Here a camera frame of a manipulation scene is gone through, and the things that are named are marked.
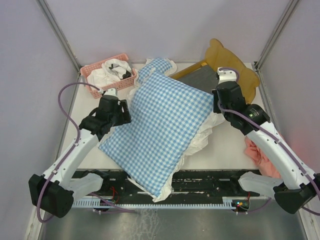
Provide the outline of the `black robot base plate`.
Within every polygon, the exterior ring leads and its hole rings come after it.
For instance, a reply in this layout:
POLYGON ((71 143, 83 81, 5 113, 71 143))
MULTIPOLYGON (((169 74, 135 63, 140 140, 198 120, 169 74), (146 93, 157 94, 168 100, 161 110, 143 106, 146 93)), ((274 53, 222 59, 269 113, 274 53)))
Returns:
MULTIPOLYGON (((118 203, 152 203, 153 198, 129 181, 123 170, 103 170, 108 175, 107 187, 97 193, 100 196, 119 197, 118 203)), ((244 191, 238 179, 247 170, 180 170, 174 173, 171 194, 160 201, 164 203, 215 203, 223 197, 258 197, 259 194, 244 191)))

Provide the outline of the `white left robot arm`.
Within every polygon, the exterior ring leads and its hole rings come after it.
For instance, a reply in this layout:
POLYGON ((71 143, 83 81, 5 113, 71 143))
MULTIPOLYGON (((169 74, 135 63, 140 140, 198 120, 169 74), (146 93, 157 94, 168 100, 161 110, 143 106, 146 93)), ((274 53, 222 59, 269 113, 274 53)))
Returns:
POLYGON ((43 174, 33 174, 29 181, 31 202, 37 210, 55 217, 64 217, 77 200, 97 192, 106 195, 111 189, 109 176, 99 170, 90 170, 73 180, 80 163, 110 132, 112 127, 131 122, 128 103, 114 95, 100 98, 98 107, 76 126, 77 135, 66 151, 43 174))

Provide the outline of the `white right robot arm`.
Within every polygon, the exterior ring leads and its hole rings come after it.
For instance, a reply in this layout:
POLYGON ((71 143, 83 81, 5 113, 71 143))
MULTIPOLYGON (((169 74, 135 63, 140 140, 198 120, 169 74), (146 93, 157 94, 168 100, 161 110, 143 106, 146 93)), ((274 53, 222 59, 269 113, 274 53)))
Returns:
POLYGON ((320 175, 294 153, 262 107, 246 103, 237 82, 220 83, 212 93, 213 111, 222 114, 232 127, 253 141, 280 174, 280 178, 272 178, 246 172, 229 183, 231 193, 240 196, 255 192, 267 196, 289 214, 295 214, 320 195, 320 175))

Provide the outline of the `blue gingham mattress pad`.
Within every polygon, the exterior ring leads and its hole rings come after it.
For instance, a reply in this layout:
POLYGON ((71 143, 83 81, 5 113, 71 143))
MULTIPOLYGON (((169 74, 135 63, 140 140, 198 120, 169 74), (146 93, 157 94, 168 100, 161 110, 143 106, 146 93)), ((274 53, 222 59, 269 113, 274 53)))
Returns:
POLYGON ((185 157, 208 144, 221 123, 212 94, 153 72, 130 102, 131 122, 117 126, 99 149, 157 203, 172 193, 185 157))

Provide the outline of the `wooden pet bed frame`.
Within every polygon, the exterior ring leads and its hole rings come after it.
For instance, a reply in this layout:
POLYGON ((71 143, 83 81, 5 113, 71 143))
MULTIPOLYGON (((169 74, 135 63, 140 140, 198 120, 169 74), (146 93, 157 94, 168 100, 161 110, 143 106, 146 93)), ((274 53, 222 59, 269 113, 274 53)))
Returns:
POLYGON ((246 67, 245 64, 216 38, 209 42, 209 48, 205 51, 204 59, 171 75, 172 79, 178 80, 203 66, 210 66, 214 71, 219 67, 236 69, 239 73, 238 84, 241 87, 247 104, 251 104, 256 97, 257 87, 260 85, 258 75, 246 67))

